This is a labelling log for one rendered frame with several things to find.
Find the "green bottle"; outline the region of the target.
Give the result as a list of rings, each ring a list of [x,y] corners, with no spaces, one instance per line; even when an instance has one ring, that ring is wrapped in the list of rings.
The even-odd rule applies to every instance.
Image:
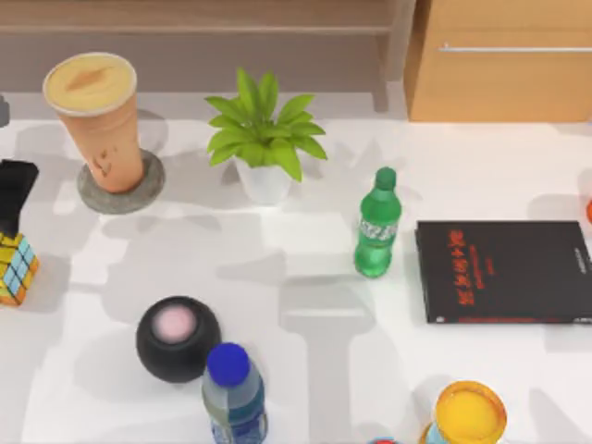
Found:
[[[367,278],[383,276],[391,263],[402,213],[396,184],[396,171],[383,166],[376,172],[372,190],[361,201],[354,265]]]

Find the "green plant in white pot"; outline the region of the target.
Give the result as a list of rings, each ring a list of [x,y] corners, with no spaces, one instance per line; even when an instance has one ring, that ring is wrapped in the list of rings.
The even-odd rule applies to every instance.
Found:
[[[216,130],[206,148],[209,165],[232,160],[249,199],[259,205],[280,204],[291,184],[302,181],[299,152],[327,159],[327,152],[316,139],[326,132],[308,111],[315,96],[297,94],[276,110],[278,79],[271,71],[255,80],[244,68],[238,68],[236,86],[233,98],[205,98],[217,111],[209,121]]]

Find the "round grey coaster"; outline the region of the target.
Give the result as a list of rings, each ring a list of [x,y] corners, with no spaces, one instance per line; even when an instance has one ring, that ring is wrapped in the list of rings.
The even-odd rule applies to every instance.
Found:
[[[94,181],[90,169],[84,166],[77,177],[77,189],[83,203],[103,215],[125,215],[150,205],[163,190],[166,171],[159,157],[141,149],[143,176],[135,188],[122,193],[102,190]]]

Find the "round black speaker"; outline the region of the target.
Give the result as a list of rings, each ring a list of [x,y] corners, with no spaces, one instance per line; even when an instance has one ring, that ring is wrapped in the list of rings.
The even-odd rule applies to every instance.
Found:
[[[144,368],[156,378],[183,384],[201,377],[208,353],[221,342],[216,315],[189,296],[169,296],[142,316],[135,336]]]

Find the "clear bottle with blue cap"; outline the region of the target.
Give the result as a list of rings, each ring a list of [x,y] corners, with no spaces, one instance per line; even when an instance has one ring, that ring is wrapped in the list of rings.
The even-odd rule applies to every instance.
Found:
[[[265,385],[241,345],[223,342],[209,352],[202,396],[215,444],[264,444]]]

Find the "wooden open shelf unit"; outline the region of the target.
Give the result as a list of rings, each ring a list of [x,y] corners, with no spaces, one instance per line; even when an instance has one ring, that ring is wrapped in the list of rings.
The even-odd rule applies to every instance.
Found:
[[[0,93],[37,93],[58,62],[124,56],[144,93],[218,93],[237,68],[285,93],[386,98],[414,0],[0,0]]]

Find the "black book with red print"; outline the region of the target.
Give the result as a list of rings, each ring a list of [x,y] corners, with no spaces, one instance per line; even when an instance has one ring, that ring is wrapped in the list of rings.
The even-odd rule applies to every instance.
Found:
[[[430,324],[592,325],[592,258],[576,221],[420,221]]]

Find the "tall orange drink cup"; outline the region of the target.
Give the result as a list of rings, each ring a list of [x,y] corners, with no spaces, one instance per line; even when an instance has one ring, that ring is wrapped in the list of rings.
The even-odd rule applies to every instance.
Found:
[[[138,77],[126,58],[90,52],[55,65],[43,96],[104,191],[133,189],[143,176],[137,113]]]

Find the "wooden cupboard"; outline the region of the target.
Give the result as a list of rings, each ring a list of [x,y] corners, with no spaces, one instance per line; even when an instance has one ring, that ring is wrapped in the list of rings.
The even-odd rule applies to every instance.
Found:
[[[592,0],[415,0],[403,72],[415,122],[592,119],[592,54],[451,54],[444,43],[592,47]]]

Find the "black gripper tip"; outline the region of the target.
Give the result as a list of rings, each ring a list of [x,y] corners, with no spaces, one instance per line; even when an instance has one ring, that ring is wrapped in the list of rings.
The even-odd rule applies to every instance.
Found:
[[[0,233],[15,238],[24,204],[39,175],[32,162],[3,159],[0,161]]]

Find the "colourful puzzle cube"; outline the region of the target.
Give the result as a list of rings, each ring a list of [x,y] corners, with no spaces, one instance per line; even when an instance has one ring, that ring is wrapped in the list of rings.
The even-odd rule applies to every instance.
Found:
[[[10,238],[0,232],[0,304],[21,305],[38,268],[38,257],[25,236]]]

